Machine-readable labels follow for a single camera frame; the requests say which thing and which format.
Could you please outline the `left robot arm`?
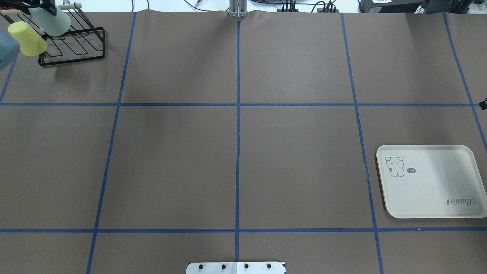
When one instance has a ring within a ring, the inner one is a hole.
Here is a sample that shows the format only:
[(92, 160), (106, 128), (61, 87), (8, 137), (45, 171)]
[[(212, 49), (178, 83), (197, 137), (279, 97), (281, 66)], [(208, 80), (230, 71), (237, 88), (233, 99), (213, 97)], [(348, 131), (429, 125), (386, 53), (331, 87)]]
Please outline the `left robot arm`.
[[(30, 14), (29, 9), (40, 8), (48, 14), (54, 15), (56, 5), (54, 0), (2, 0), (1, 11), (17, 9)], [(26, 57), (43, 54), (48, 48), (47, 42), (26, 21), (13, 21), (7, 32), (1, 30), (1, 70), (11, 64), (20, 52)]]

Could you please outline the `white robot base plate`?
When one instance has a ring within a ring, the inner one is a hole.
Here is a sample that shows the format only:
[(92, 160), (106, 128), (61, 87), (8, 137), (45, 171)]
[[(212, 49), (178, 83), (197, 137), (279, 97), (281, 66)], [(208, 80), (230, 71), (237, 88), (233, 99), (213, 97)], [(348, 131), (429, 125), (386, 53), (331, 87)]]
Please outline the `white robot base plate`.
[(284, 262), (195, 262), (188, 264), (186, 274), (285, 274)]

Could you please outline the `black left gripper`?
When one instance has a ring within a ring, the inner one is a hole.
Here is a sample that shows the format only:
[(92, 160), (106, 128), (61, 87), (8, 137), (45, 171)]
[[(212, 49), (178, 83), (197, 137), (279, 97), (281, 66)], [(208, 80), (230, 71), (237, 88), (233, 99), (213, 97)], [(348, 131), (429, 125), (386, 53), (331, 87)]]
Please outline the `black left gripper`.
[(36, 7), (36, 14), (57, 15), (55, 0), (1, 0), (1, 10), (28, 10)]

